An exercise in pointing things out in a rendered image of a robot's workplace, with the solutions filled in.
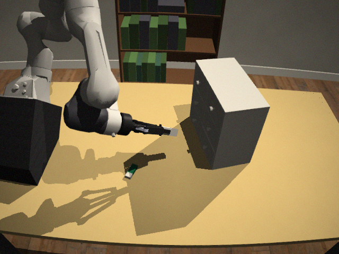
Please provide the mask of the grey chest of drawers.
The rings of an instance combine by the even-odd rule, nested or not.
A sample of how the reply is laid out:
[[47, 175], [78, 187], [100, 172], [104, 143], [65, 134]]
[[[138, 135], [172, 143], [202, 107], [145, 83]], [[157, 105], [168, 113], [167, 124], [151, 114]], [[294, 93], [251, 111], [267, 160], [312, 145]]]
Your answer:
[[196, 63], [224, 111], [211, 169], [250, 163], [270, 105], [235, 58]]

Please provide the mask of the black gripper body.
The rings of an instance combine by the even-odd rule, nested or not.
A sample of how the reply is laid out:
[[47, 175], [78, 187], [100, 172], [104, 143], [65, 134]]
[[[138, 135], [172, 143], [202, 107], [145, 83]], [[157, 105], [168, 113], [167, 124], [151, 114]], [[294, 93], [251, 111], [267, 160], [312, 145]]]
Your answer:
[[140, 131], [136, 130], [136, 127], [139, 128], [144, 128], [145, 125], [143, 124], [137, 124], [132, 121], [132, 116], [127, 113], [120, 113], [122, 117], [122, 123], [121, 123], [121, 128], [117, 135], [125, 135], [127, 136], [132, 130], [133, 131]]

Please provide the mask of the grey drawer front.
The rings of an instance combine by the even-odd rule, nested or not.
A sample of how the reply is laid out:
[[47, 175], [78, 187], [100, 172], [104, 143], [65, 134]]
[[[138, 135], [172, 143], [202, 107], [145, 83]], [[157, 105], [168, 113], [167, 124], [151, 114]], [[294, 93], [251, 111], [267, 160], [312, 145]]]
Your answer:
[[211, 87], [209, 86], [208, 90], [208, 97], [207, 97], [207, 104], [206, 104], [219, 132], [222, 125], [222, 120], [224, 117], [224, 111], [220, 106], [217, 98], [215, 97]]
[[205, 103], [204, 103], [195, 83], [193, 83], [192, 102], [193, 102], [193, 105], [195, 106], [195, 108], [196, 108], [196, 110], [199, 114], [201, 121], [203, 122]]
[[194, 77], [194, 82], [196, 83], [196, 86], [204, 100], [204, 102], [206, 103], [206, 99], [207, 99], [207, 92], [208, 92], [208, 82], [205, 79], [202, 71], [200, 70], [198, 64], [196, 63], [196, 67], [195, 67], [195, 77]]
[[190, 117], [191, 117], [191, 121], [193, 122], [194, 124], [194, 127], [197, 131], [197, 134], [199, 136], [199, 139], [200, 139], [200, 135], [201, 135], [201, 129], [202, 129], [202, 122], [200, 120], [200, 117], [195, 109], [195, 106], [193, 105], [193, 102], [192, 102], [192, 105], [191, 105], [191, 114], [190, 114]]
[[[200, 136], [200, 143], [202, 145], [202, 150], [204, 151], [206, 158], [209, 162], [210, 167], [212, 168], [215, 151], [213, 149], [213, 146], [209, 140], [209, 137], [204, 129], [204, 126], [202, 126], [201, 130], [201, 136]], [[205, 149], [205, 150], [204, 150]]]
[[215, 126], [215, 123], [206, 107], [205, 110], [205, 115], [204, 115], [204, 121], [203, 121], [203, 125], [206, 129], [206, 132], [211, 140], [211, 143], [216, 151], [216, 147], [217, 147], [217, 143], [218, 143], [218, 139], [219, 139], [219, 132]]

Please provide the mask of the green and white eraser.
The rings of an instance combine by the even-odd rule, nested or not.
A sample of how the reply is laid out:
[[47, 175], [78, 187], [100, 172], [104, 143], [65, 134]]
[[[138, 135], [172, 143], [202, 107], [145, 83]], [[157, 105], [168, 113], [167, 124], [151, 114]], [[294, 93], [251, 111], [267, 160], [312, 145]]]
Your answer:
[[138, 165], [132, 164], [126, 173], [125, 178], [131, 179], [135, 171], [137, 170], [137, 168], [138, 168]]

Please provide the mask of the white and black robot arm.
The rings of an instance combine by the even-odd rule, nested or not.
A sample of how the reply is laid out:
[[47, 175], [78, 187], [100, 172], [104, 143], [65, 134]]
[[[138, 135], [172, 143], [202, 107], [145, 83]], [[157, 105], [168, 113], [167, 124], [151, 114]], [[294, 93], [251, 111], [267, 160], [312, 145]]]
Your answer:
[[8, 83], [1, 97], [34, 98], [50, 103], [53, 53], [43, 39], [68, 42], [76, 37], [84, 47], [88, 77], [64, 106], [64, 122], [77, 131], [115, 135], [122, 123], [118, 111], [119, 84], [114, 77], [101, 28], [98, 0], [39, 0], [38, 12], [23, 12], [18, 31], [28, 46], [26, 67]]

